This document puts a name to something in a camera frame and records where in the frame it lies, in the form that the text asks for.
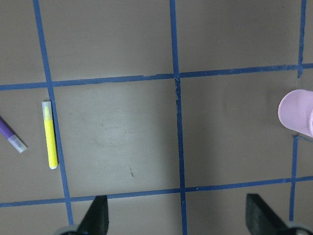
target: yellow marker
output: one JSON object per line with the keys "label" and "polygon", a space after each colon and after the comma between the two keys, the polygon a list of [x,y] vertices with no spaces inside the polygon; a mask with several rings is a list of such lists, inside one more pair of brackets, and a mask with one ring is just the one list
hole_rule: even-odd
{"label": "yellow marker", "polygon": [[45,139],[47,141],[49,167],[51,169],[55,169],[58,166],[58,158],[55,146],[51,102],[50,101],[42,102],[42,106],[44,113]]}

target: gray surface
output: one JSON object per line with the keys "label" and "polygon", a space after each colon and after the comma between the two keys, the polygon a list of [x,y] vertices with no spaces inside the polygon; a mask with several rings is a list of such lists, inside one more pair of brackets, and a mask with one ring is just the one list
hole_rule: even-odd
{"label": "gray surface", "polygon": [[307,1],[303,63],[313,63],[313,1]]}
{"label": "gray surface", "polygon": [[186,185],[291,176],[292,134],[277,115],[296,72],[182,79]]}
{"label": "gray surface", "polygon": [[298,144],[297,177],[313,175],[313,143],[300,139]]}
{"label": "gray surface", "polygon": [[290,186],[281,184],[187,193],[188,235],[248,235],[245,224],[247,193],[260,194],[283,220],[288,220]]}
{"label": "gray surface", "polygon": [[20,154],[0,135],[0,202],[63,198],[60,169],[50,170],[41,101],[46,89],[1,91],[2,118],[28,145]]}
{"label": "gray surface", "polygon": [[312,202],[313,182],[299,182],[296,185],[294,219],[313,228]]}
{"label": "gray surface", "polygon": [[0,84],[45,82],[31,0],[0,2]]}
{"label": "gray surface", "polygon": [[174,91],[173,80],[55,89],[71,196],[179,188]]}
{"label": "gray surface", "polygon": [[[80,223],[91,202],[74,202],[74,222]],[[116,234],[181,234],[179,194],[109,199],[109,231]]]}
{"label": "gray surface", "polygon": [[300,3],[177,0],[180,71],[297,64]]}
{"label": "gray surface", "polygon": [[53,80],[173,72],[168,0],[41,3]]}
{"label": "gray surface", "polygon": [[64,203],[1,208],[1,234],[52,235],[68,225]]}

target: dark spot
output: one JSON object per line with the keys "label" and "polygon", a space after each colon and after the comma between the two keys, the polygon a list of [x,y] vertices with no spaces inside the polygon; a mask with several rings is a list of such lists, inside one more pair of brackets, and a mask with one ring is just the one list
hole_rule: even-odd
{"label": "dark spot", "polygon": [[133,169],[129,166],[129,170],[131,171],[131,176],[134,177]]}

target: blue tape line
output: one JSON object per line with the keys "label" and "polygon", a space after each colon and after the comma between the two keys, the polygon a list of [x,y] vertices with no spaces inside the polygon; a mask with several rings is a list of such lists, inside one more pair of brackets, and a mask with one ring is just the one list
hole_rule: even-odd
{"label": "blue tape line", "polygon": [[299,143],[299,136],[294,136],[293,145],[292,145],[292,170],[291,170],[291,177],[293,179],[297,177],[298,143]]}
{"label": "blue tape line", "polygon": [[242,69],[227,69],[227,70],[208,70],[208,71],[195,71],[195,72],[182,72],[180,77],[204,77],[204,76],[217,76],[217,75],[230,75],[252,72],[271,72],[271,71],[289,71],[297,70],[298,65],[276,65],[264,67],[250,67]]}
{"label": "blue tape line", "polygon": [[55,105],[55,101],[54,101],[54,91],[53,91],[52,80],[51,80],[48,54],[47,54],[46,45],[45,45],[45,35],[44,35],[42,18],[41,18],[41,14],[40,14],[39,0],[33,0],[33,5],[34,5],[34,11],[35,11],[35,19],[36,19],[40,49],[41,49],[41,54],[42,54],[42,59],[43,59],[43,64],[44,64],[44,70],[45,70],[45,79],[46,79],[46,83],[47,83],[49,98],[50,98],[51,104],[52,104],[52,114],[53,114],[53,119],[54,119],[55,137],[56,137],[56,142],[57,142],[58,159],[59,159],[59,165],[60,165],[60,171],[61,171],[65,205],[67,208],[67,218],[68,218],[68,223],[70,225],[72,225],[73,224],[73,214],[72,214],[72,209],[71,209],[71,204],[70,204],[70,196],[69,196],[68,185],[67,185],[67,175],[66,175],[66,171],[65,171],[65,164],[64,164],[64,157],[63,157],[63,151],[62,151],[58,116],[57,116],[57,110],[56,110],[56,105]]}
{"label": "blue tape line", "polygon": [[106,77],[106,78],[90,78],[90,79],[76,79],[68,81],[53,81],[52,85],[54,87],[64,87],[64,86],[77,86],[77,85],[87,85],[87,84],[100,84],[106,82],[135,82],[135,81],[149,81],[149,80],[161,80],[173,78],[173,74],[156,74],[152,76],[123,76],[123,77]]}
{"label": "blue tape line", "polygon": [[291,182],[291,178],[286,178],[286,179],[275,179],[275,180],[261,180],[261,181],[228,184],[228,185],[198,186],[198,187],[186,188],[186,192],[213,191],[213,190],[223,190],[223,189],[232,189],[232,188],[247,188],[247,187],[263,186],[263,185],[285,184],[285,183],[290,183],[290,182]]}
{"label": "blue tape line", "polygon": [[174,77],[175,77],[175,79],[179,79],[179,61],[178,61],[178,46],[177,46],[175,0],[170,0],[170,14],[171,14],[171,36],[172,36],[173,70],[174,70]]}
{"label": "blue tape line", "polygon": [[[141,191],[141,192],[126,192],[126,193],[108,194],[107,196],[108,196],[108,199],[113,199],[113,198],[152,196],[152,195],[170,194],[170,193],[180,193],[180,189],[172,188],[172,189],[161,189],[161,190]],[[95,196],[72,197],[71,202],[92,201],[94,198]]]}
{"label": "blue tape line", "polygon": [[302,68],[303,69],[312,69],[313,68],[313,64],[312,63],[302,64]]}
{"label": "blue tape line", "polygon": [[[285,184],[285,183],[291,183],[292,181],[293,181],[292,178],[286,178],[286,179],[244,182],[244,183],[228,184],[228,185],[189,187],[185,189],[172,188],[172,189],[161,189],[161,190],[152,190],[152,191],[127,192],[127,193],[109,194],[108,198],[113,199],[113,198],[150,196],[150,195],[180,193],[182,191],[183,192],[197,192],[197,191],[213,191],[213,190],[224,190],[224,189],[233,189],[233,188],[248,188],[248,187],[264,186],[264,185]],[[296,178],[295,181],[296,182],[313,181],[313,176],[305,176],[305,177]],[[70,200],[71,202],[81,202],[81,201],[92,201],[94,198],[95,196],[72,197],[70,198]],[[28,205],[41,205],[41,204],[51,204],[51,203],[64,203],[64,202],[65,202],[64,198],[22,201],[22,202],[9,202],[9,203],[0,203],[0,208],[1,207],[28,206]]]}
{"label": "blue tape line", "polygon": [[[312,64],[303,64],[303,69],[312,69]],[[266,66],[266,67],[251,67],[243,69],[227,69],[227,70],[208,70],[208,71],[195,71],[195,72],[183,72],[179,74],[179,78],[189,77],[203,77],[203,76],[216,76],[216,75],[230,75],[230,74],[242,74],[242,73],[253,73],[253,72],[269,72],[269,71],[291,71],[297,70],[298,65],[279,65],[279,66]],[[76,79],[76,80],[65,80],[65,81],[52,81],[53,87],[64,87],[64,86],[78,86],[87,84],[100,84],[106,82],[134,82],[134,81],[148,81],[148,80],[162,80],[174,78],[172,73],[156,74],[152,76],[122,76],[122,77],[103,77],[103,78],[89,78],[89,79]],[[23,83],[23,84],[9,84],[0,85],[0,91],[6,90],[19,90],[19,89],[34,89],[47,87],[47,83]]]}
{"label": "blue tape line", "polygon": [[34,89],[34,88],[45,88],[45,87],[47,87],[46,82],[9,84],[9,85],[0,85],[0,91]]}
{"label": "blue tape line", "polygon": [[68,184],[67,184],[67,173],[65,170],[65,163],[64,163],[63,149],[62,149],[62,143],[61,143],[61,135],[60,135],[58,115],[57,115],[57,108],[56,108],[55,101],[52,101],[51,104],[52,104],[52,110],[53,110],[55,137],[56,137],[57,149],[58,149],[58,160],[59,160],[59,165],[60,165],[60,172],[61,172],[61,179],[62,179],[62,185],[63,185],[65,204],[67,207],[67,218],[68,218],[68,223],[70,225],[72,225],[74,223],[73,222],[73,213],[72,213],[72,208],[71,208],[71,204],[70,204],[70,196],[69,196],[69,190],[68,190]]}
{"label": "blue tape line", "polygon": [[296,176],[297,176],[298,141],[299,141],[299,136],[294,136],[293,146],[292,146],[291,191],[290,191],[290,205],[289,205],[289,220],[290,221],[293,221],[293,212],[294,212],[295,183],[296,183]]}
{"label": "blue tape line", "polygon": [[[42,55],[42,60],[43,60],[43,65],[44,65],[44,71],[45,71],[45,79],[47,81],[47,84],[49,85],[49,83],[51,83],[51,73],[50,73],[47,49],[45,45],[45,35],[44,35],[43,22],[42,22],[41,13],[40,13],[39,0],[33,0],[33,5],[34,5],[34,11],[35,11],[35,20],[36,20],[36,25],[37,25],[38,37],[39,37],[40,50],[41,50],[41,55]],[[53,91],[49,92],[49,98],[50,100],[54,100]]]}
{"label": "blue tape line", "polygon": [[300,177],[300,178],[295,179],[296,182],[312,181],[312,180],[313,180],[313,176],[305,176],[305,177]]}
{"label": "blue tape line", "polygon": [[44,200],[34,200],[34,201],[22,201],[22,202],[8,202],[8,203],[0,203],[0,208],[2,208],[2,207],[20,207],[20,206],[43,205],[43,204],[64,203],[64,202],[65,202],[64,198],[44,199]]}
{"label": "blue tape line", "polygon": [[300,38],[299,38],[299,57],[298,57],[298,78],[301,77],[303,72],[302,60],[303,60],[303,45],[304,45],[304,28],[305,28],[305,8],[307,0],[301,1],[301,19],[300,19]]}
{"label": "blue tape line", "polygon": [[177,132],[178,132],[178,148],[179,148],[179,181],[180,181],[180,189],[181,189],[181,192],[180,192],[181,223],[182,223],[182,234],[187,235],[185,169],[184,169],[182,115],[181,115],[181,91],[180,91],[180,76],[179,76],[175,0],[170,0],[170,15],[171,15],[173,71],[174,71],[176,96],[177,96],[176,108],[177,108]]}

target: pink cup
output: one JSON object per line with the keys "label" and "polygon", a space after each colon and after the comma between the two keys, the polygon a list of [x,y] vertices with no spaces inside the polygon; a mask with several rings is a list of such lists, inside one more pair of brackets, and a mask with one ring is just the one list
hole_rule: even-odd
{"label": "pink cup", "polygon": [[313,137],[313,92],[295,90],[285,95],[278,117],[288,129]]}

